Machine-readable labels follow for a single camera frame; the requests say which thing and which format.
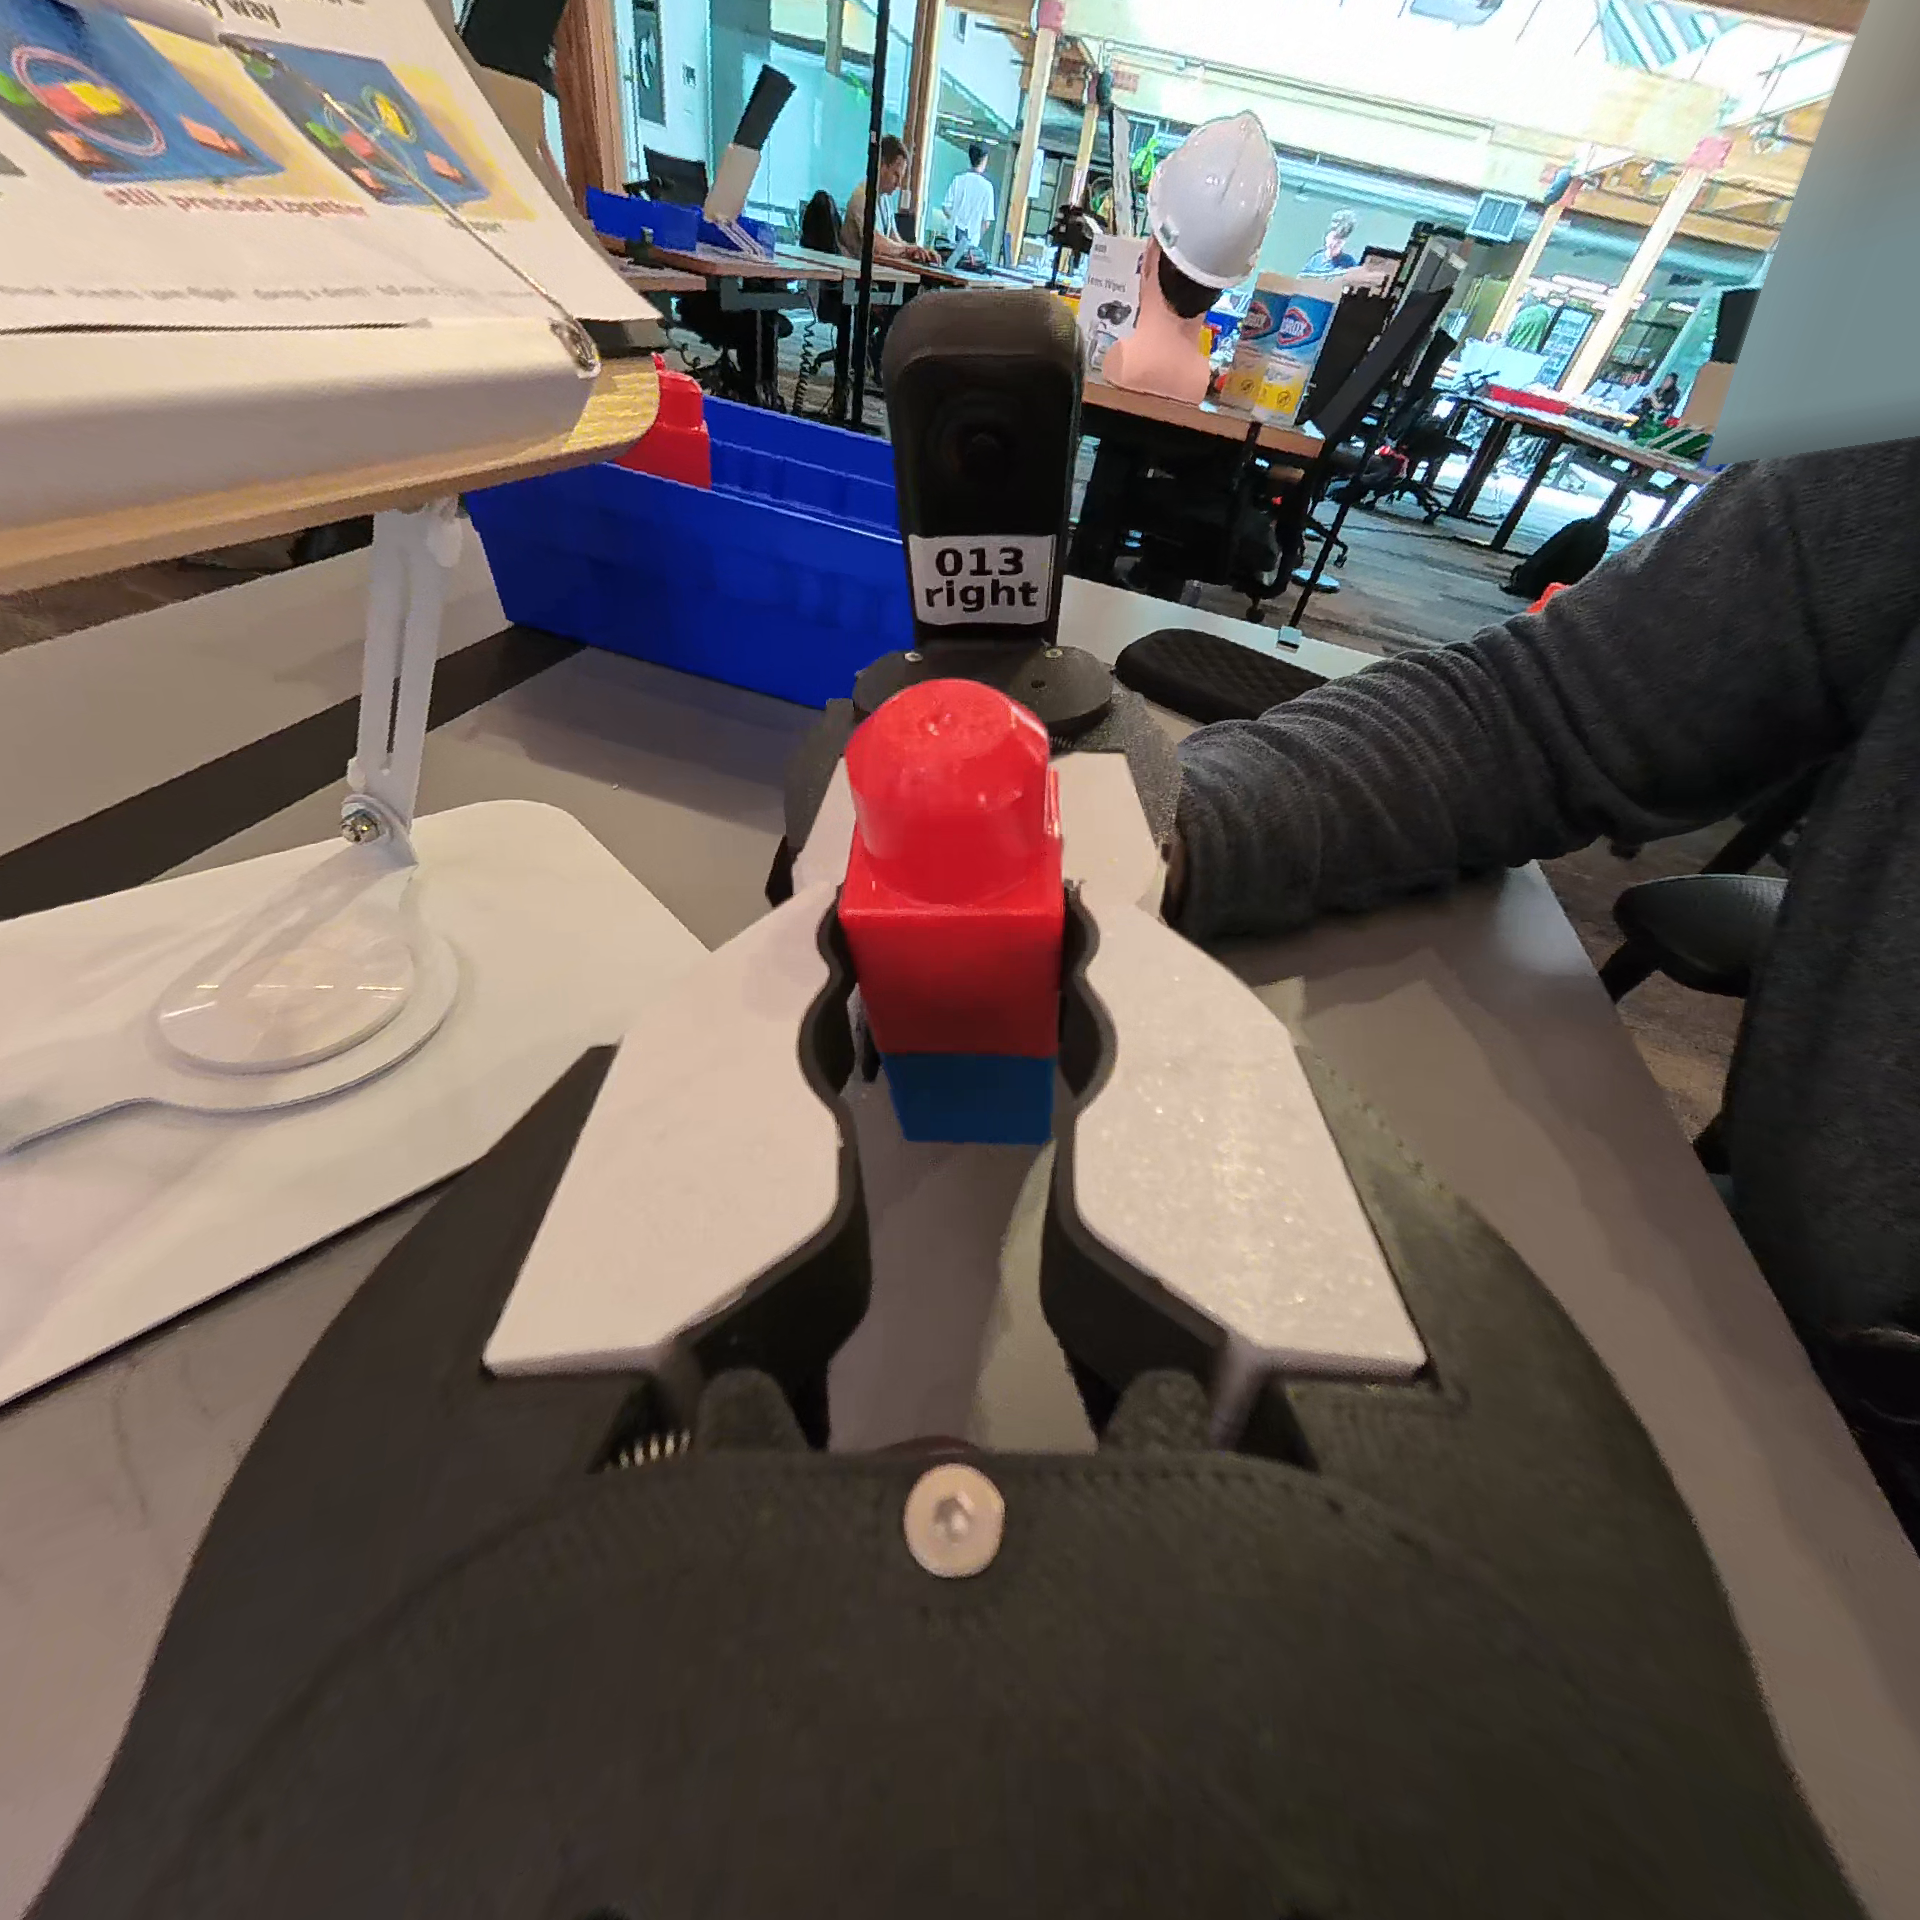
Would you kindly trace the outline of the white hard hat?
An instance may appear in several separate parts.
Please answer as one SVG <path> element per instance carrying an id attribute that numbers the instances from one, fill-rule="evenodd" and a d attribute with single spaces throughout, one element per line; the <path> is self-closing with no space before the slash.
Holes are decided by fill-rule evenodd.
<path id="1" fill-rule="evenodd" d="M 1258 271 L 1280 197 L 1275 145 L 1258 112 L 1208 120 L 1164 158 L 1145 193 L 1145 228 L 1188 280 L 1226 289 Z"/>

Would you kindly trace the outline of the blue toy block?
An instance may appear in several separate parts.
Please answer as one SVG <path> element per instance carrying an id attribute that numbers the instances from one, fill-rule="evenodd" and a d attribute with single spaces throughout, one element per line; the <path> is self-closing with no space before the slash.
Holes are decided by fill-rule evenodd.
<path id="1" fill-rule="evenodd" d="M 1045 1144 L 1057 1059 L 969 1052 L 884 1052 L 880 1075 L 912 1144 Z"/>

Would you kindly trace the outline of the black backpack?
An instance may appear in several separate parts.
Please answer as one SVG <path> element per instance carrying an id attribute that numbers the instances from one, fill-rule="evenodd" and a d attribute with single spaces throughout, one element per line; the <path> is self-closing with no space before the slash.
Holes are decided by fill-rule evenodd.
<path id="1" fill-rule="evenodd" d="M 1611 518 L 1574 518 L 1549 535 L 1512 568 L 1501 592 L 1536 604 L 1561 587 L 1582 582 L 1610 552 Z"/>

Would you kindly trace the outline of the red toy block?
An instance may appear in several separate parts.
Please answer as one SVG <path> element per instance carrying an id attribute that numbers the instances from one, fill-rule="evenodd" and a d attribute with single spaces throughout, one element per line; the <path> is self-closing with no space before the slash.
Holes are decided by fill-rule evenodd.
<path id="1" fill-rule="evenodd" d="M 1066 840 L 1043 721 L 997 688 L 937 679 L 861 721 L 846 768 L 836 920 L 880 1052 L 1053 1055 Z"/>
<path id="2" fill-rule="evenodd" d="M 657 419 L 632 447 L 614 455 L 614 463 L 690 488 L 714 487 L 706 396 L 698 377 L 669 368 L 657 355 Z"/>

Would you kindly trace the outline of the mannequin head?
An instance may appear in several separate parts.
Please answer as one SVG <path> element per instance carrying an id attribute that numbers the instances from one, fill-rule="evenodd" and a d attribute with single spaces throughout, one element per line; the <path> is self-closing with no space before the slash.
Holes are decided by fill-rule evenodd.
<path id="1" fill-rule="evenodd" d="M 1169 261 L 1160 239 L 1148 239 L 1133 328 L 1107 351 L 1107 384 L 1178 403 L 1209 396 L 1211 336 L 1208 312 L 1218 288 L 1192 278 Z"/>

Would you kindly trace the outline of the person's right forearm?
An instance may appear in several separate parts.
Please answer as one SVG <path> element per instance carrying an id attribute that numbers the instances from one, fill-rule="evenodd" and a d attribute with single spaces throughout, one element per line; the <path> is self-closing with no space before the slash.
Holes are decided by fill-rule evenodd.
<path id="1" fill-rule="evenodd" d="M 1730 815 L 1916 638 L 1913 438 L 1742 463 L 1540 611 L 1182 742 L 1164 913 L 1214 944 Z"/>

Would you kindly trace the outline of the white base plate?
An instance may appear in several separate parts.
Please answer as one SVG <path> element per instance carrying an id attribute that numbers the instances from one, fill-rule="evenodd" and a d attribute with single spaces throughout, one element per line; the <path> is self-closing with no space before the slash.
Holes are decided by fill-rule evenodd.
<path id="1" fill-rule="evenodd" d="M 467 1168 L 586 1048 L 706 956 L 579 821 L 497 800 L 417 824 L 408 905 L 442 939 L 402 1014 L 205 1111 L 153 1037 L 190 963 L 369 847 L 312 844 L 5 920 L 5 1404 Z"/>

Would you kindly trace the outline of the long wooden work table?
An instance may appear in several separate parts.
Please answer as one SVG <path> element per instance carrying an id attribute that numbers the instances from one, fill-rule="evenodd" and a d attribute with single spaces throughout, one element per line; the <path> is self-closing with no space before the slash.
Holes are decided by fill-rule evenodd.
<path id="1" fill-rule="evenodd" d="M 806 246 L 768 256 L 603 238 L 627 278 L 662 303 L 668 365 L 706 396 L 829 424 L 869 428 L 880 381 L 869 364 L 884 316 L 917 292 L 1014 289 L 1012 271 L 880 263 L 861 280 L 852 259 Z"/>
<path id="2" fill-rule="evenodd" d="M 1601 503 L 1605 523 L 1617 521 L 1627 499 L 1648 494 L 1654 500 L 1653 526 L 1660 526 L 1688 494 L 1717 478 L 1715 468 L 1688 459 L 1669 445 L 1635 440 L 1574 414 L 1555 414 L 1522 399 L 1501 399 L 1490 390 L 1454 390 L 1452 398 L 1460 419 L 1478 415 L 1484 421 L 1484 435 L 1459 484 L 1441 508 L 1442 518 L 1474 521 L 1481 494 L 1514 440 L 1534 443 L 1534 457 L 1522 472 L 1520 492 L 1514 494 L 1489 542 L 1492 552 L 1509 549 L 1534 499 L 1542 492 L 1549 468 L 1561 459 L 1594 468 L 1608 484 Z"/>

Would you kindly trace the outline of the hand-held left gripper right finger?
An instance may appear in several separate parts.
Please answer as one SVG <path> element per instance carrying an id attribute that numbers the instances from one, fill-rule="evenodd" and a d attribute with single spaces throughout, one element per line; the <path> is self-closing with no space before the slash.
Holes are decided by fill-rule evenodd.
<path id="1" fill-rule="evenodd" d="M 1107 887 L 1069 896 L 1061 1069 L 1048 1323 L 1104 1389 L 1180 1369 L 1251 1400 L 1272 1375 L 1424 1369 L 1290 1028 Z"/>

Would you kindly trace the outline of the black office chair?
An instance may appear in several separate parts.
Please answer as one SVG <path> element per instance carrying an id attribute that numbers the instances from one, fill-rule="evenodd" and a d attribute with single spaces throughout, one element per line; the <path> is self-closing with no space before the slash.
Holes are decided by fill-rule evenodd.
<path id="1" fill-rule="evenodd" d="M 1313 531 L 1313 510 L 1329 495 L 1336 481 L 1349 488 L 1362 479 L 1369 461 L 1385 440 L 1387 419 L 1402 403 L 1402 390 L 1418 368 L 1433 328 L 1452 302 L 1456 285 L 1435 284 L 1429 289 L 1409 294 L 1382 337 L 1361 359 L 1347 384 L 1333 396 L 1326 411 L 1313 421 L 1321 428 L 1323 443 L 1306 468 L 1298 487 L 1298 535 Z"/>

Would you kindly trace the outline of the wooden document holder board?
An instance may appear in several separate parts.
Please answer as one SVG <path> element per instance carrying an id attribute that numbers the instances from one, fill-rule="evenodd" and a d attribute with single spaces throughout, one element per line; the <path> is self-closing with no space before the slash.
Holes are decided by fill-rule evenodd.
<path id="1" fill-rule="evenodd" d="M 478 69 L 500 123 L 576 213 L 541 155 L 532 81 Z M 650 323 L 586 327 L 595 374 L 536 320 L 5 332 L 2 309 L 5 589 L 624 449 L 657 415 Z"/>

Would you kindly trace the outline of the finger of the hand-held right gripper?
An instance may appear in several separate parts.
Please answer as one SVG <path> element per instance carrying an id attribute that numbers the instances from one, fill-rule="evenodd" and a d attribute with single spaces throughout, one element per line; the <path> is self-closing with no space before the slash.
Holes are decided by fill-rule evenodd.
<path id="1" fill-rule="evenodd" d="M 1164 918 L 1162 830 L 1145 814 L 1121 751 L 1072 751 L 1051 764 L 1062 833 L 1062 887 L 1069 903 L 1128 903 Z"/>
<path id="2" fill-rule="evenodd" d="M 852 833 L 858 827 L 858 812 L 852 788 L 848 781 L 846 759 L 833 766 L 824 800 L 811 819 L 804 844 L 795 849 L 790 880 L 793 892 L 829 888 L 833 894 L 846 880 Z"/>

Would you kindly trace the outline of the wooden support post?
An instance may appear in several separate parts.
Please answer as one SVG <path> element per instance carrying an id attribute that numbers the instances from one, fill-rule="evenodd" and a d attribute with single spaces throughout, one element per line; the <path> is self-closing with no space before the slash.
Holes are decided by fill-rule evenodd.
<path id="1" fill-rule="evenodd" d="M 564 1 L 553 39 L 564 179 L 579 208 L 629 174 L 612 1 Z"/>

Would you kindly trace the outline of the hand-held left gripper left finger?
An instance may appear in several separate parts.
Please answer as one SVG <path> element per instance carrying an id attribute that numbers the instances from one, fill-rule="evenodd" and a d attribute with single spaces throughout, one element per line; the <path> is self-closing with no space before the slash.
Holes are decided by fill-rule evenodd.
<path id="1" fill-rule="evenodd" d="M 485 1348 L 497 1375 L 826 1381 L 874 1293 L 828 881 L 619 1043 Z"/>

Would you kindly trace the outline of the blue plastic bin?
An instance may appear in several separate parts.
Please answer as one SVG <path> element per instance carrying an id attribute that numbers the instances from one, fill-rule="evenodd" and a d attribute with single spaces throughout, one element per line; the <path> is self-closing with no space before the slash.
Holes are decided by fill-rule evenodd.
<path id="1" fill-rule="evenodd" d="M 710 487 L 589 463 L 470 492 L 510 622 L 809 709 L 912 643 L 884 438 L 709 399 Z"/>
<path id="2" fill-rule="evenodd" d="M 772 259 L 772 228 L 753 219 L 718 223 L 698 205 L 657 200 L 602 187 L 586 189 L 586 216 L 597 233 L 619 241 L 644 241 L 662 252 L 716 252 L 728 256 Z"/>

